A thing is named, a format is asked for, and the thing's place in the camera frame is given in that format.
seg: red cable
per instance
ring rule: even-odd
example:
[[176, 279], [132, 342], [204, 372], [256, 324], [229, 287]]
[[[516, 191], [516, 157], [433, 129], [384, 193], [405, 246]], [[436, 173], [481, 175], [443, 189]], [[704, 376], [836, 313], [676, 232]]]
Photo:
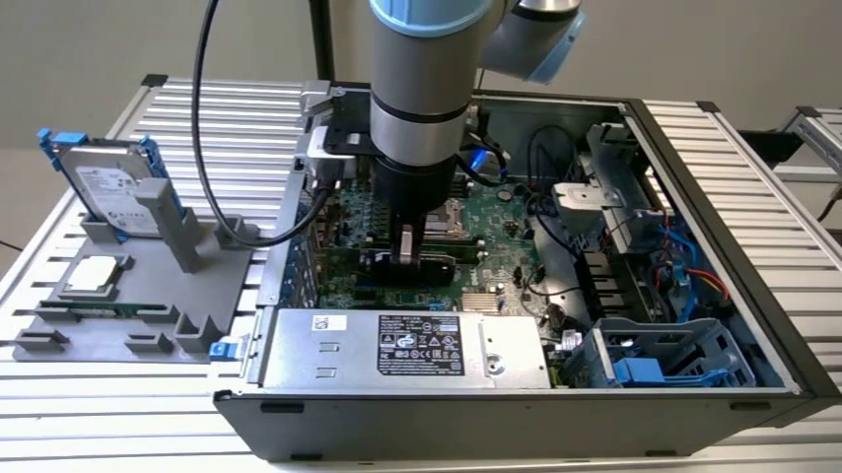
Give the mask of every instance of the red cable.
[[724, 287], [724, 284], [721, 284], [721, 281], [719, 281], [719, 278], [716, 278], [712, 274], [709, 274], [707, 271], [701, 271], [700, 269], [688, 269], [687, 270], [688, 273], [691, 274], [696, 274], [699, 276], [704, 276], [705, 278], [709, 279], [709, 281], [712, 281], [712, 283], [719, 287], [719, 289], [721, 290], [721, 296], [724, 297], [724, 299], [727, 300], [727, 288]]

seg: hard drive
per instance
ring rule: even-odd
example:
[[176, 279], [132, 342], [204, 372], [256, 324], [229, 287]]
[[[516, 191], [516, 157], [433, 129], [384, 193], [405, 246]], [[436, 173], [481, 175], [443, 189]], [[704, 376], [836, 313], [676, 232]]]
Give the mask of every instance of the hard drive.
[[[140, 181], [148, 177], [169, 178], [157, 145], [146, 137], [140, 141], [89, 138], [85, 133], [38, 132], [41, 149], [66, 177], [89, 218], [108, 222], [117, 237], [158, 237], [157, 225], [145, 207], [134, 199]], [[172, 193], [181, 216], [177, 195]]]

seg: barcode label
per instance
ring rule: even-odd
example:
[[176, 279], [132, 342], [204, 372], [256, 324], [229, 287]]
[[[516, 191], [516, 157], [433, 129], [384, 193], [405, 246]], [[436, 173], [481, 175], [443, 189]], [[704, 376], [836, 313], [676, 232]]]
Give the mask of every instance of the barcode label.
[[313, 315], [313, 331], [344, 330], [346, 317], [344, 315]]

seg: black cable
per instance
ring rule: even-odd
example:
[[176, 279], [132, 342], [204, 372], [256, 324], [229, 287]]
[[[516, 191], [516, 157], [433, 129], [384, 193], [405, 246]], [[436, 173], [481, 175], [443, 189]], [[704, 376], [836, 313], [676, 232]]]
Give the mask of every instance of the black cable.
[[479, 84], [476, 86], [476, 90], [481, 90], [483, 89], [483, 81], [485, 80], [485, 68], [481, 69], [480, 73], [479, 73]]
[[292, 229], [286, 232], [274, 236], [272, 238], [265, 239], [246, 239], [236, 234], [233, 231], [228, 219], [225, 218], [225, 214], [222, 214], [222, 209], [220, 208], [220, 203], [216, 200], [216, 196], [213, 195], [213, 190], [210, 189], [210, 181], [208, 180], [208, 170], [205, 169], [205, 159], [201, 154], [201, 139], [200, 139], [200, 129], [198, 129], [198, 101], [201, 96], [201, 73], [205, 65], [205, 50], [208, 48], [208, 36], [210, 35], [210, 24], [213, 23], [213, 16], [216, 15], [216, 7], [218, 5], [218, 0], [208, 1], [208, 8], [205, 10], [205, 17], [201, 23], [201, 32], [198, 33], [198, 46], [196, 47], [196, 63], [193, 66], [193, 89], [190, 93], [190, 107], [189, 107], [189, 121], [192, 127], [192, 138], [193, 138], [193, 154], [196, 155], [196, 171], [198, 174], [198, 180], [201, 181], [201, 188], [205, 193], [205, 197], [208, 198], [208, 204], [210, 204], [210, 210], [213, 211], [213, 215], [218, 222], [220, 227], [225, 231], [225, 234], [230, 237], [233, 241], [236, 241], [242, 246], [248, 246], [252, 248], [260, 248], [265, 246], [274, 246], [276, 244], [282, 243], [289, 238], [292, 238], [305, 227], [306, 225], [316, 219], [318, 212], [326, 203], [328, 198], [328, 189], [320, 189], [316, 192], [316, 197], [313, 199], [313, 203], [310, 209], [301, 219], [301, 221], [294, 224]]
[[572, 288], [567, 288], [563, 291], [557, 291], [555, 293], [541, 293], [539, 292], [535, 288], [531, 287], [531, 280], [535, 277], [535, 273], [537, 272], [536, 269], [531, 270], [531, 273], [528, 273], [528, 277], [525, 278], [525, 281], [523, 282], [523, 287], [536, 296], [544, 296], [545, 298], [552, 297], [552, 296], [560, 296], [561, 294], [567, 294], [571, 293], [573, 291], [579, 291], [581, 288], [579, 286], [573, 286]]
[[468, 177], [471, 177], [471, 179], [473, 179], [480, 185], [484, 185], [485, 187], [500, 187], [503, 184], [507, 183], [507, 175], [508, 175], [508, 167], [507, 167], [507, 162], [505, 162], [505, 155], [503, 154], [503, 150], [500, 149], [500, 145], [488, 137], [479, 137], [476, 136], [476, 138], [479, 139], [479, 145], [467, 145], [461, 147], [461, 151], [472, 151], [472, 150], [485, 150], [488, 152], [491, 152], [492, 155], [495, 155], [495, 158], [497, 159], [497, 168], [500, 169], [500, 180], [493, 182], [491, 181], [488, 178], [483, 177], [477, 172], [475, 172], [471, 167], [468, 166], [468, 164], [464, 162], [464, 160], [461, 159], [461, 157], [459, 155], [456, 155], [456, 165], [459, 166], [459, 169], [461, 170], [461, 172], [464, 172]]
[[827, 215], [830, 215], [830, 211], [832, 210], [834, 205], [836, 205], [835, 199], [827, 202], [827, 205], [824, 205], [824, 209], [820, 211], [820, 214], [818, 215], [818, 218], [815, 220], [820, 222], [822, 220], [827, 218]]
[[581, 289], [579, 286], [573, 286], [572, 288], [567, 288], [564, 291], [557, 291], [555, 293], [541, 293], [535, 288], [532, 288], [531, 286], [525, 286], [525, 288], [536, 296], [544, 296], [547, 298], [551, 297], [551, 296], [560, 296], [561, 294], [572, 293], [573, 291], [579, 291]]
[[503, 184], [505, 184], [505, 176], [503, 174], [500, 175], [499, 181], [493, 182], [488, 180], [485, 177], [483, 177], [477, 172], [475, 172], [471, 169], [471, 167], [468, 166], [468, 164], [464, 162], [464, 160], [461, 159], [459, 155], [456, 155], [456, 165], [459, 166], [459, 169], [461, 170], [461, 172], [464, 172], [467, 176], [471, 177], [471, 179], [473, 179], [473, 181], [477, 182], [480, 185], [484, 185], [485, 187], [500, 187]]
[[[541, 199], [541, 198], [548, 198], [548, 196], [541, 195], [541, 194], [533, 194], [531, 197], [528, 197], [528, 199], [525, 200], [525, 212], [528, 212], [528, 204], [535, 201], [533, 200], [535, 198]], [[557, 243], [557, 245], [567, 250], [567, 252], [575, 259], [579, 259], [581, 257], [581, 255], [579, 254], [579, 251], [576, 251], [576, 249], [556, 234], [552, 233], [552, 231], [549, 230], [549, 226], [547, 225], [547, 223], [543, 221], [543, 218], [540, 217], [539, 209], [535, 209], [533, 215], [535, 215], [535, 220], [537, 221], [537, 225], [543, 228], [549, 238], [552, 238], [552, 240]]]
[[[563, 126], [560, 125], [543, 125], [541, 127], [539, 127], [537, 129], [535, 129], [535, 131], [531, 132], [531, 135], [528, 136], [528, 142], [525, 144], [525, 183], [528, 185], [532, 184], [532, 180], [531, 180], [531, 162], [532, 162], [532, 149], [535, 149], [535, 140], [537, 139], [537, 135], [544, 131], [544, 130], [557, 130], [561, 132], [561, 134], [564, 135], [564, 137], [567, 138], [567, 140], [569, 141], [569, 146], [572, 148], [572, 157], [571, 160], [575, 160], [575, 155], [576, 155], [576, 143], [572, 139], [572, 136], [569, 134], [569, 132], [564, 129]], [[555, 167], [553, 161], [551, 160], [549, 154], [544, 153], [544, 156], [547, 158], [547, 162]], [[540, 172], [536, 169], [536, 183], [540, 182]]]
[[0, 245], [5, 246], [6, 248], [13, 249], [16, 251], [24, 251], [24, 248], [21, 248], [17, 244], [12, 244], [12, 243], [9, 243], [6, 241], [2, 241], [1, 239], [0, 239]]

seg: green circuit board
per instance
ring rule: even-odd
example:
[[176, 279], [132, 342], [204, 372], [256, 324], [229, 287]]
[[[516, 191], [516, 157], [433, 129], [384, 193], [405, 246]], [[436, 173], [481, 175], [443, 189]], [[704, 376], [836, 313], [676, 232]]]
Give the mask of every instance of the green circuit board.
[[[500, 191], [511, 199], [499, 198]], [[479, 252], [477, 246], [469, 243], [476, 240], [481, 241], [484, 249], [475, 261], [459, 262], [452, 283], [445, 287], [396, 288], [373, 285], [360, 270], [358, 251], [366, 247], [372, 237], [385, 240], [388, 214], [373, 201], [366, 186], [358, 183], [346, 186], [338, 193], [336, 207], [334, 231], [318, 254], [321, 308], [469, 310], [471, 297], [465, 299], [465, 295], [495, 295], [493, 299], [492, 296], [484, 296], [481, 300], [485, 303], [496, 301], [500, 315], [543, 313], [544, 300], [529, 294], [523, 297], [521, 288], [515, 286], [515, 269], [520, 268], [525, 278], [537, 266], [539, 259], [532, 240], [524, 237], [528, 223], [523, 199], [515, 196], [512, 184], [495, 189], [477, 186], [460, 197], [451, 198], [437, 212], [437, 215], [451, 217], [448, 225], [440, 226], [447, 228], [443, 232], [459, 229], [449, 234], [463, 244], [456, 251], [473, 256]], [[456, 214], [459, 226], [452, 221]], [[444, 248], [449, 252], [453, 250], [447, 242], [431, 238], [424, 240], [421, 250]], [[463, 299], [468, 301], [468, 306], [463, 304]]]

